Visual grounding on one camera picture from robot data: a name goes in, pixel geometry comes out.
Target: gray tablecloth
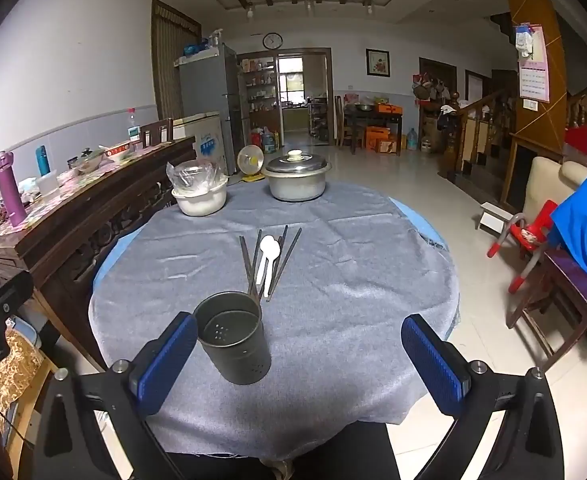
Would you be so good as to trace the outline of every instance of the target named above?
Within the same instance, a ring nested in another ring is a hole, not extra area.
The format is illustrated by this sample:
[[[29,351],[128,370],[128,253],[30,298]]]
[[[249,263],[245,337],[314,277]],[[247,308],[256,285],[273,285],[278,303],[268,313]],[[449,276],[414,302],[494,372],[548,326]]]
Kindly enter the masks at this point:
[[[265,182],[229,187],[205,218],[177,206],[155,214],[94,291],[91,327],[107,364],[131,359],[181,310],[222,290],[246,290],[238,235],[302,235],[270,303],[271,370],[256,384],[225,381],[198,344],[158,415],[169,452],[291,458],[356,420],[400,423],[426,393],[400,326],[420,313],[440,336],[457,319],[451,256],[427,243],[371,189],[329,183],[305,203],[273,199]]]

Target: white spoon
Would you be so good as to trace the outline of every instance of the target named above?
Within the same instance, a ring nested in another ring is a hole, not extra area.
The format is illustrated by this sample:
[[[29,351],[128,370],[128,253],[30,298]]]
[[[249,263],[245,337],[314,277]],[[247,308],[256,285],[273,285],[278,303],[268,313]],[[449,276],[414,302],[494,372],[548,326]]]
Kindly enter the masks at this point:
[[[280,244],[273,239],[273,243],[269,244],[268,253],[266,254],[266,278],[264,279],[264,297],[269,297],[269,288],[271,286],[271,278],[273,276],[273,262],[280,256]]]
[[[275,242],[275,238],[272,235],[267,235],[262,240],[260,240],[260,250],[262,251],[262,259],[260,260],[260,265],[257,267],[257,276],[256,276],[256,289],[257,285],[262,283],[262,279],[264,278],[264,264],[266,264],[266,253],[269,250],[268,247],[271,242]]]

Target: kitchen window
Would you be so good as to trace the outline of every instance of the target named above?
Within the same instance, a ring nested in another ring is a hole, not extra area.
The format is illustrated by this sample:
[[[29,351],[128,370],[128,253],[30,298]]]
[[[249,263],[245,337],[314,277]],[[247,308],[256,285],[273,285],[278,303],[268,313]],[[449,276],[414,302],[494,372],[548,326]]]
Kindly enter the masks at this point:
[[[278,71],[280,73],[280,102],[304,104],[302,57],[278,59]]]

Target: curtain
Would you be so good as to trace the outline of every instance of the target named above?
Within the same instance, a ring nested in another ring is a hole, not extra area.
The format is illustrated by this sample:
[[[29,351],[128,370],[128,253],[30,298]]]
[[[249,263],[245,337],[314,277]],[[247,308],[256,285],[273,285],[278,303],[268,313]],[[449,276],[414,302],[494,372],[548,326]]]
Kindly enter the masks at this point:
[[[184,116],[180,73],[179,68],[174,67],[174,61],[182,56],[187,44],[200,40],[201,30],[200,23],[159,0],[153,0],[151,54],[158,119]]]

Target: purple water bottle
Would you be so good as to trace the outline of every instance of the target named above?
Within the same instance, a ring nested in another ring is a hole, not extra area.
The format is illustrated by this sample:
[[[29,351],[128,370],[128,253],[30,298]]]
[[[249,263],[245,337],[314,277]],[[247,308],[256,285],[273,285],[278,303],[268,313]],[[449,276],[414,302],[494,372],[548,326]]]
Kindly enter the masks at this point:
[[[13,152],[0,152],[0,194],[4,200],[4,207],[13,227],[22,223],[26,218],[26,210],[22,205],[20,192],[17,189],[16,178],[13,174]]]

